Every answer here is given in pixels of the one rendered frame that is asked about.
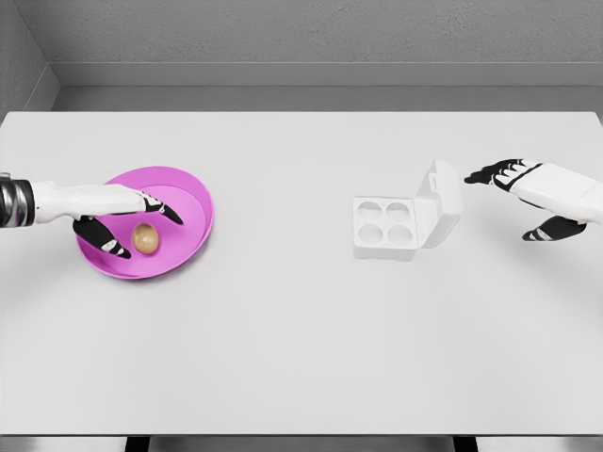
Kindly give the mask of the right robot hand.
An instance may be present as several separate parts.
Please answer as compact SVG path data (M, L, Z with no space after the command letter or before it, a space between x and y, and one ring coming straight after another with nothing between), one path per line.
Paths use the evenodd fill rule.
M551 163L506 159L464 178L468 185L496 186L521 202L553 214L525 232L527 242L553 242L603 227L603 182Z

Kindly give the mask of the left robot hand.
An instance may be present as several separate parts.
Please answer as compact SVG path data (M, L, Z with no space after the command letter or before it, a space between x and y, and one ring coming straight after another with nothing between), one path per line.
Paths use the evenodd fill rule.
M61 200L55 211L60 217L73 219L75 234L98 251L122 259L130 259L131 252L98 217L158 212L177 225L184 224L166 203L144 191L127 186L69 186L61 188L59 193Z

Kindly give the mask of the brown egg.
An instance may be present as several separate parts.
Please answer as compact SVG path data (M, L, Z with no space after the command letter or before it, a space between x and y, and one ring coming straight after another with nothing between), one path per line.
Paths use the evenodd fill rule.
M154 254L159 247L159 234L148 223L138 224L132 231L131 240L135 250L144 255Z

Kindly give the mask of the white egg box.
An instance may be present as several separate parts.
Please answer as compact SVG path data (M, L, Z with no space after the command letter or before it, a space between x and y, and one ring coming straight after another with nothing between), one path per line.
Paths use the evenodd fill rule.
M435 160L412 198L353 199L353 256L409 262L419 250L443 243L463 212L457 171Z

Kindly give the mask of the pink plate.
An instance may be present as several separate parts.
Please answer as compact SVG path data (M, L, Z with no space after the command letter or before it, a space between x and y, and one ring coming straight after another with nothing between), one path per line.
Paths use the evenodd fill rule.
M101 252L77 238L80 252L98 271L129 280L159 276L182 265L209 236L214 204L206 186L192 174L172 167L152 166L129 170L109 182L143 191L163 201L184 223L178 225L157 212L100 217L120 244L130 250L131 257L122 259ZM152 254L140 253L132 245L132 233L140 223L149 224L158 232L158 248Z

